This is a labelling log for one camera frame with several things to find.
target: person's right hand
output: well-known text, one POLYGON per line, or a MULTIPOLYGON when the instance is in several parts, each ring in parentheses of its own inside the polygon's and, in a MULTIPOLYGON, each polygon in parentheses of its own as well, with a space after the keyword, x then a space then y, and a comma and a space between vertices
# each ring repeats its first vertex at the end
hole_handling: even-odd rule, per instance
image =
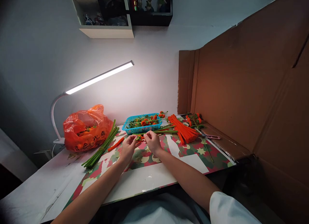
POLYGON ((159 136, 156 133, 154 133, 153 131, 148 131, 146 134, 144 134, 144 138, 153 154, 158 156, 159 152, 163 151, 160 144, 159 136))

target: cardboard panel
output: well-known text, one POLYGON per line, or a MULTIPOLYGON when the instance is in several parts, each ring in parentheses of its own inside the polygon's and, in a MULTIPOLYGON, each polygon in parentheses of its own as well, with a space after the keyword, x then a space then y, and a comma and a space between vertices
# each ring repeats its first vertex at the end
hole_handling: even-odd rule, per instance
POLYGON ((307 1, 276 0, 200 49, 195 112, 250 151, 306 39, 307 1))
POLYGON ((195 51, 179 51, 178 114, 187 113, 191 107, 195 51))
POLYGON ((291 70, 281 103, 254 153, 309 187, 309 44, 291 70))
POLYGON ((308 223, 308 187, 262 159, 252 168, 248 183, 285 223, 308 223))
POLYGON ((196 87, 197 87, 197 75, 199 71, 199 59, 200 59, 200 50, 195 50, 194 53, 194 68, 193 68, 193 82, 192 82, 192 97, 190 110, 188 112, 194 113, 195 109, 195 99, 196 99, 196 87))
POLYGON ((224 133, 214 128, 209 123, 206 123, 206 124, 203 123, 203 125, 205 126, 205 128, 203 128, 202 131, 205 134, 216 135, 221 138, 220 140, 212 140, 212 141, 217 147, 221 148, 234 160, 240 160, 245 157, 249 157, 250 155, 253 154, 250 151, 248 151, 246 148, 241 146, 239 143, 235 142, 234 140, 226 136, 224 133))

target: bundle of orange pipe cleaners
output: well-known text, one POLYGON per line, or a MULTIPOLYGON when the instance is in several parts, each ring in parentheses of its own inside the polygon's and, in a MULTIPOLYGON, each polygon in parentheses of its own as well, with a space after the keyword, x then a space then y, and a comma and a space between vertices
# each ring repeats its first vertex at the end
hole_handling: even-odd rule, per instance
POLYGON ((174 114, 169 116, 168 120, 175 125, 175 130, 178 131, 177 134, 182 145, 193 142, 199 135, 201 135, 196 130, 182 124, 174 114))

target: white wall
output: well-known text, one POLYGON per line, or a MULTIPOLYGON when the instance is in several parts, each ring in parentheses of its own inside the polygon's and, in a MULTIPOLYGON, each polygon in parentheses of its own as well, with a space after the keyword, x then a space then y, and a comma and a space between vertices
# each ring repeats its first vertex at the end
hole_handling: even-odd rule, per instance
POLYGON ((134 67, 57 103, 61 135, 69 114, 100 103, 117 123, 136 114, 176 113, 179 50, 202 47, 272 1, 173 0, 168 28, 135 27, 135 39, 90 39, 78 29, 71 0, 9 0, 0 27, 0 83, 6 90, 1 99, 6 122, 14 120, 19 133, 0 127, 29 157, 50 149, 56 139, 49 114, 53 99, 129 60, 134 67))

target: black shelf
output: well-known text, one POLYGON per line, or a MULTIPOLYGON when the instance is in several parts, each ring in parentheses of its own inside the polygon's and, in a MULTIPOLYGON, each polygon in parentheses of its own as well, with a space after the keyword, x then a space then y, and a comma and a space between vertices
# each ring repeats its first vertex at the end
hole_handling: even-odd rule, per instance
POLYGON ((130 11, 132 26, 169 26, 173 18, 173 0, 166 0, 168 12, 130 11))

